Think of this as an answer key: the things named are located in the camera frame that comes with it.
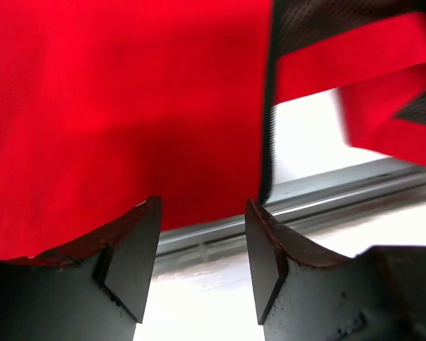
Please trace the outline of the red hooded jacket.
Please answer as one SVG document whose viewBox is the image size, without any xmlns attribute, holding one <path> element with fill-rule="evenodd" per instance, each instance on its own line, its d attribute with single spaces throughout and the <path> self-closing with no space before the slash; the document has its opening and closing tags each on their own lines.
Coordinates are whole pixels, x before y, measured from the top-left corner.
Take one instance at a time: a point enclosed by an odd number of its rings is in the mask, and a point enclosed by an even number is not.
<svg viewBox="0 0 426 341">
<path fill-rule="evenodd" d="M 163 198 L 163 229 L 273 180 L 275 105 L 336 89 L 349 143 L 426 166 L 426 1 L 0 1 L 0 261 Z"/>
</svg>

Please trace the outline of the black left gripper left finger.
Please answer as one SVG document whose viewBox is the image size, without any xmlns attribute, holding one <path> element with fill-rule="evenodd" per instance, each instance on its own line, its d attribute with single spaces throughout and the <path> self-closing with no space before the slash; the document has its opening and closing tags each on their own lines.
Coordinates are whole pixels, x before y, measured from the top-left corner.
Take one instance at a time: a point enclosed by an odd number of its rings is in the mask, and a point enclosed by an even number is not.
<svg viewBox="0 0 426 341">
<path fill-rule="evenodd" d="M 163 203 L 36 257 L 0 261 L 0 340 L 132 340 L 143 320 Z"/>
</svg>

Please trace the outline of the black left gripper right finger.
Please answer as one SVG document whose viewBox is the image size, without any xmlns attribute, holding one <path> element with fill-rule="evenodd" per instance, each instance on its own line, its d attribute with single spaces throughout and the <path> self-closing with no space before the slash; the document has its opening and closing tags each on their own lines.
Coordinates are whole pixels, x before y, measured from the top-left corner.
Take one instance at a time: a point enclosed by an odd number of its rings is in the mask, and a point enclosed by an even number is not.
<svg viewBox="0 0 426 341">
<path fill-rule="evenodd" d="M 426 340 L 426 247 L 374 246 L 349 258 L 253 200 L 245 228 L 267 340 Z"/>
</svg>

